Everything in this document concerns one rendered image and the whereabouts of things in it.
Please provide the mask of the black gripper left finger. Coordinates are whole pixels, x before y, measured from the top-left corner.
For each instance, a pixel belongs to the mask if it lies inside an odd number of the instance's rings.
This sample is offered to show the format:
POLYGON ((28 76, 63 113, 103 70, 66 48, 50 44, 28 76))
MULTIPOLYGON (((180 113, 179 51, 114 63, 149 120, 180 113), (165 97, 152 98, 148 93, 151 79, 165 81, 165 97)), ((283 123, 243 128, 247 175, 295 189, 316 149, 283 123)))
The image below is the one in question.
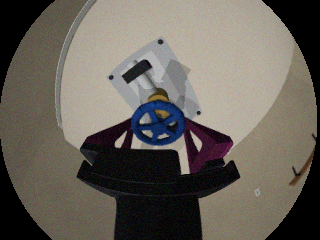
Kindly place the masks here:
POLYGON ((115 147, 115 142, 125 133, 125 139, 121 148, 131 148, 133 131, 131 128, 131 118, 109 127, 105 130, 97 132, 86 138, 84 143, 98 144, 100 146, 115 147))

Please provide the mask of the grey metal mounting plate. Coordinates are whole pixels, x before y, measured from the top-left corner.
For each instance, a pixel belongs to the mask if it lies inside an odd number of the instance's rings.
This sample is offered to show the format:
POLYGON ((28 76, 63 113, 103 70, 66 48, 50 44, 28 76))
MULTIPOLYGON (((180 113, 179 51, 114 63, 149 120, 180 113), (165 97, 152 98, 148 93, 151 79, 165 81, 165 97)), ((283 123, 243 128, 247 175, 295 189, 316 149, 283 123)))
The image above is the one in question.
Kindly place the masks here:
POLYGON ((151 50, 165 69, 176 90, 178 91, 190 115, 187 118, 192 120, 202 115, 203 113, 192 85, 179 60, 163 36, 151 41, 134 52, 122 63, 120 63, 106 78, 135 112, 137 108, 144 103, 140 100, 130 85, 126 83, 120 73, 127 68, 126 66, 130 62, 139 59, 151 50))

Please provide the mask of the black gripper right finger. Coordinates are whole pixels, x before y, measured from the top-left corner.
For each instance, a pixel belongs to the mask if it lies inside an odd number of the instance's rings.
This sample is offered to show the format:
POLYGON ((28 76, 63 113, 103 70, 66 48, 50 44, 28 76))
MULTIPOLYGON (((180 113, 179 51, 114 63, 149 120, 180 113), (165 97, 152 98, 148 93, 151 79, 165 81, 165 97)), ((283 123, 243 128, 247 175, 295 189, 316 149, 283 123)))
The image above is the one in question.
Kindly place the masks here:
POLYGON ((190 174, 197 173, 207 161, 224 158, 233 146, 234 143, 230 136, 198 124, 186 117, 185 120, 184 139, 190 174), (198 151, 190 131, 201 140, 200 151, 198 151))

